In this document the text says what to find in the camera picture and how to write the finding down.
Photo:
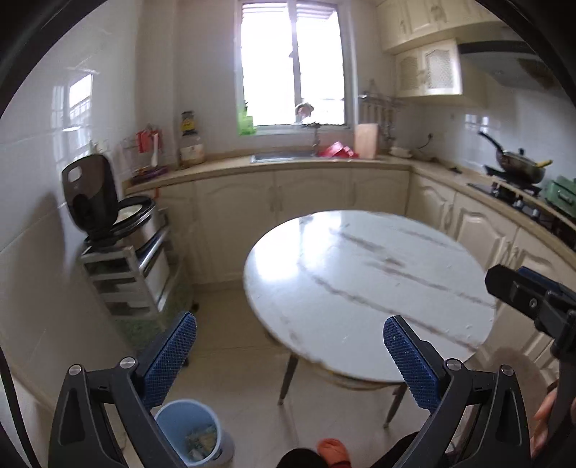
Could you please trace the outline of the person's right hand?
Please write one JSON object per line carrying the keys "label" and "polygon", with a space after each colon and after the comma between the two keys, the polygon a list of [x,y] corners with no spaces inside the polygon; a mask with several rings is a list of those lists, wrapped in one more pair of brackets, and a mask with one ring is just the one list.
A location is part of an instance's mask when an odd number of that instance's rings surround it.
{"label": "person's right hand", "polygon": [[549,421],[558,396],[558,384],[550,387],[545,399],[534,414],[535,429],[530,438],[530,454],[536,457],[546,446],[549,439]]}

